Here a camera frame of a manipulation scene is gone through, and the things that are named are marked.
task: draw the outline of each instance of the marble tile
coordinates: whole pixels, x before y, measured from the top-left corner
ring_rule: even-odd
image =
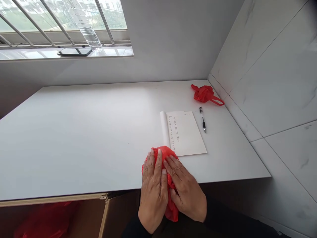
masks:
[[[132,56],[132,46],[105,46],[103,47],[105,55],[95,55],[91,53],[88,57],[121,57]],[[61,58],[57,55],[61,49],[58,48],[38,48],[38,49],[1,49],[0,60],[25,60],[25,59],[44,59],[44,58]]]
[[[230,92],[307,0],[245,0],[211,70]]]
[[[305,236],[302,233],[294,231],[294,230],[292,230],[286,226],[283,226],[275,221],[267,219],[266,217],[259,216],[259,217],[254,217],[254,219],[257,219],[257,220],[269,225],[270,227],[273,227],[275,230],[280,231],[283,234],[285,234],[291,238],[309,238],[308,236]]]
[[[123,53],[123,56],[132,56],[133,55],[133,50],[131,49],[126,49],[125,52]]]
[[[305,4],[230,93],[264,137],[317,119],[313,4]]]
[[[267,186],[249,190],[250,206],[261,216],[307,235],[317,235],[317,203],[297,181],[265,139],[251,145],[272,175]]]
[[[269,136],[266,141],[317,201],[317,121]]]
[[[225,106],[244,133],[248,141],[252,142],[257,139],[263,138],[258,130],[252,125],[249,119],[243,114],[237,104],[231,99],[231,97],[226,97]]]
[[[211,84],[212,88],[215,90],[215,92],[218,94],[219,98],[224,100],[228,94],[223,89],[223,87],[217,82],[214,76],[212,76],[211,73],[208,75],[208,81]]]

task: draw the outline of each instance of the hand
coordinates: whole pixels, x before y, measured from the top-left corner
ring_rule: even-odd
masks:
[[[206,195],[195,178],[172,155],[164,160],[164,167],[171,175],[178,194],[171,189],[171,199],[178,210],[194,221],[204,222],[207,215]]]
[[[141,201],[138,216],[143,227],[153,234],[161,223],[168,203],[167,174],[162,170],[162,151],[158,150],[155,164],[154,151],[148,153],[143,165]]]

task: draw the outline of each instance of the red bag in box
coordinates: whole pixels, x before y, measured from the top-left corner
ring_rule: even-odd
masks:
[[[35,208],[14,231],[14,238],[60,238],[81,201],[48,203]]]

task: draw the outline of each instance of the smartphone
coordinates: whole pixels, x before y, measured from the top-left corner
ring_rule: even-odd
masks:
[[[57,54],[60,56],[88,56],[91,52],[90,48],[64,48]]]

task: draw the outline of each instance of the black pen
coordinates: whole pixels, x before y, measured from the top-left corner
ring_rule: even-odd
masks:
[[[205,120],[204,120],[204,114],[203,114],[203,111],[202,111],[202,107],[199,108],[199,111],[200,111],[200,114],[202,114],[202,126],[204,128],[204,132],[206,133],[206,124],[205,124]]]

